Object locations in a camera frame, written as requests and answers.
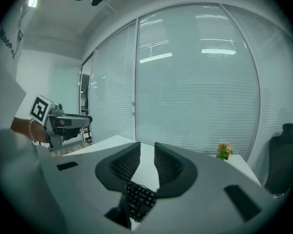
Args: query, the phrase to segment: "bracelet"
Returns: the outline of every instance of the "bracelet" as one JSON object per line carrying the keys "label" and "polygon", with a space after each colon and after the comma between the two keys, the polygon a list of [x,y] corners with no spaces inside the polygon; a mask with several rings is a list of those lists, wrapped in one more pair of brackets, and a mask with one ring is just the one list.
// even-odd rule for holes
{"label": "bracelet", "polygon": [[32,140],[34,143],[36,143],[37,141],[35,140],[34,135],[33,135],[33,133],[31,132],[31,124],[32,124],[34,121],[35,121],[34,119],[31,119],[31,120],[30,120],[29,125],[28,125],[28,130],[29,130],[29,134],[30,134],[31,140]]}

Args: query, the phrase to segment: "white wall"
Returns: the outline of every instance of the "white wall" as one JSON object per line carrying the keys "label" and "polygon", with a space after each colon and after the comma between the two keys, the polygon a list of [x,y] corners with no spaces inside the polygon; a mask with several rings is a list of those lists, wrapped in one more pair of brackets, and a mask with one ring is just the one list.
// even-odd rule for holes
{"label": "white wall", "polygon": [[44,21],[40,21],[37,27],[33,25],[25,32],[23,49],[82,58],[86,40],[79,37],[76,30]]}
{"label": "white wall", "polygon": [[136,18],[168,6],[191,2],[213,2],[240,7],[261,15],[285,29],[279,15],[261,0],[128,0],[122,7],[117,8],[113,17],[93,32],[85,48],[83,60],[107,37]]}
{"label": "white wall", "polygon": [[[51,53],[33,51],[33,50],[23,50],[18,63],[17,69],[17,83],[24,89],[26,92],[26,97],[21,103],[16,117],[30,119],[29,111],[32,103],[37,95],[43,95],[47,98],[52,98],[52,86],[51,82],[53,80],[52,76],[54,75],[55,69],[57,66],[63,65],[75,65],[76,73],[80,70],[81,61],[77,59],[72,59],[68,57],[63,57]],[[79,93],[79,88],[77,86],[78,77],[76,76],[75,84],[68,84],[69,86],[76,87],[77,93]],[[79,107],[78,97],[76,97],[77,109]],[[64,144],[69,144],[71,142],[79,141],[82,139],[82,135],[78,135],[77,138],[71,139],[64,142]]]}

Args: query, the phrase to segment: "keyboard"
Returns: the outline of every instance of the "keyboard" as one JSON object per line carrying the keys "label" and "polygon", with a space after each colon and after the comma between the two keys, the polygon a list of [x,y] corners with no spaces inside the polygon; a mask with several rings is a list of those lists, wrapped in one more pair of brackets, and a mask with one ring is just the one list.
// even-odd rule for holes
{"label": "keyboard", "polygon": [[129,216],[141,222],[156,203],[155,192],[131,181],[126,194]]}

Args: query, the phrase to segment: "floor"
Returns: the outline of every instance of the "floor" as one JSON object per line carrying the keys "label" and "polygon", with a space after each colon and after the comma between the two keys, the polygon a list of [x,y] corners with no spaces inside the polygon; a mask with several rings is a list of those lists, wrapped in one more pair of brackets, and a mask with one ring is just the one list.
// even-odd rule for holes
{"label": "floor", "polygon": [[71,146],[68,148],[63,148],[61,150],[51,151],[50,154],[52,157],[59,157],[59,156],[63,156],[63,155],[78,151],[78,150],[85,148],[87,146],[91,146],[91,143],[82,143],[82,144],[78,144],[78,145]]}

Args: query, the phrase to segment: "glass wall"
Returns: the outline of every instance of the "glass wall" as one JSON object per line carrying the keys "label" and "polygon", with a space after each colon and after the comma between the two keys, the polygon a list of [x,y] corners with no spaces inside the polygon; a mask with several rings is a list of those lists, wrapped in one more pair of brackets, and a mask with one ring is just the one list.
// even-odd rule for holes
{"label": "glass wall", "polygon": [[95,51],[89,87],[93,143],[116,135],[133,138],[134,36],[131,25]]}
{"label": "glass wall", "polygon": [[287,36],[268,20],[227,6],[248,40],[256,63],[261,95],[260,121],[248,163],[265,183],[269,168],[269,141],[280,136],[282,125],[293,123],[293,50]]}
{"label": "glass wall", "polygon": [[215,155],[230,142],[264,178],[269,140],[293,123],[292,40],[254,13],[217,4],[166,8],[137,28],[95,51],[94,143],[121,136]]}
{"label": "glass wall", "polygon": [[182,6],[140,19],[137,140],[215,155],[230,142],[251,149],[259,88],[246,42],[217,5]]}

